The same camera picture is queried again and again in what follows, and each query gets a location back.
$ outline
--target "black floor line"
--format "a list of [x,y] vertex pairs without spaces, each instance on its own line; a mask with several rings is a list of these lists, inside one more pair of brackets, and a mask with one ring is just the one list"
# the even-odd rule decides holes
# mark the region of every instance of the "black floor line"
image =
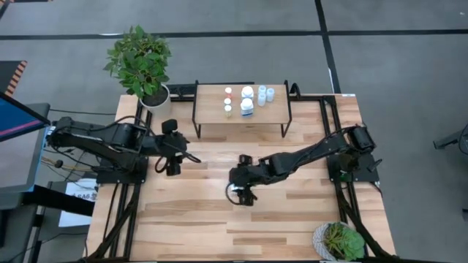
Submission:
[[[304,37],[319,36],[320,31],[219,31],[151,33],[164,38],[196,37]],[[71,40],[71,39],[121,39],[123,34],[59,34],[59,35],[5,35],[0,40]]]
[[468,34],[468,29],[329,31],[329,36],[401,36]]
[[3,5],[0,7],[0,19],[3,16],[3,14],[5,13],[5,11],[7,11],[7,8],[8,8],[9,4],[10,4],[10,0],[5,0]]
[[327,58],[328,69],[330,70],[331,85],[333,92],[336,94],[341,93],[338,81],[338,73],[336,72],[335,60],[333,58],[333,51],[331,50],[330,37],[328,36],[327,23],[325,21],[325,13],[322,8],[322,1],[315,0],[315,7],[319,17],[320,30],[322,32],[323,47],[325,48],[325,56]]

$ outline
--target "small wooden shelf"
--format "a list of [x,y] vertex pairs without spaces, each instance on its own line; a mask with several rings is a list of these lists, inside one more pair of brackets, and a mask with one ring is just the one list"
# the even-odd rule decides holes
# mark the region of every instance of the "small wooden shelf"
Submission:
[[[282,126],[282,136],[287,133],[291,123],[291,106],[289,100],[289,87],[284,85],[266,85],[267,88],[274,88],[275,97],[272,102],[267,102],[260,107],[257,103],[258,87],[260,85],[250,85],[254,89],[254,115],[250,118],[241,117],[241,91],[246,85],[196,85],[195,100],[193,104],[192,122],[201,137],[202,124],[280,124]],[[232,115],[226,117],[224,112],[224,99],[226,93],[224,89],[231,87],[233,97],[231,106]]]

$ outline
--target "paper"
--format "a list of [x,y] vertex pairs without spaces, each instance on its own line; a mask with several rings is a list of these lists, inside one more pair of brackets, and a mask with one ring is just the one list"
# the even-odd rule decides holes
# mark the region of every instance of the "paper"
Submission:
[[[94,190],[96,179],[80,179],[76,183],[67,183],[65,194],[95,202],[97,192]],[[58,227],[85,226],[91,224],[91,216],[82,216],[62,211]]]

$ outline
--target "black shelf leg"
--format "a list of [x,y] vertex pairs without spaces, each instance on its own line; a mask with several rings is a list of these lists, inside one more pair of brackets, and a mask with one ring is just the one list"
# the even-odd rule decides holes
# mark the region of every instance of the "black shelf leg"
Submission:
[[286,137],[287,130],[290,128],[291,121],[287,123],[286,129],[284,129],[283,124],[281,125],[281,136]]

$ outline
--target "white flower pot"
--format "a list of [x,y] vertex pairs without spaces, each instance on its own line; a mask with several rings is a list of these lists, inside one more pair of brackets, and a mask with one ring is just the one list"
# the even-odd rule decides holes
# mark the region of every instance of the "white flower pot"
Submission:
[[166,118],[167,116],[170,115],[170,111],[171,111],[170,92],[169,92],[169,88],[167,88],[166,85],[161,84],[161,86],[167,90],[167,98],[162,104],[159,104],[157,106],[148,106],[143,103],[142,99],[140,99],[140,102],[147,110],[149,110],[149,112],[153,113],[154,117]]
[[[350,227],[347,224],[340,222],[341,224],[345,225],[346,227]],[[328,261],[338,261],[335,257],[328,252],[327,246],[324,244],[323,240],[325,240],[325,231],[332,223],[326,223],[322,226],[319,226],[315,229],[314,236],[312,238],[312,244],[314,245],[315,251],[324,259]]]

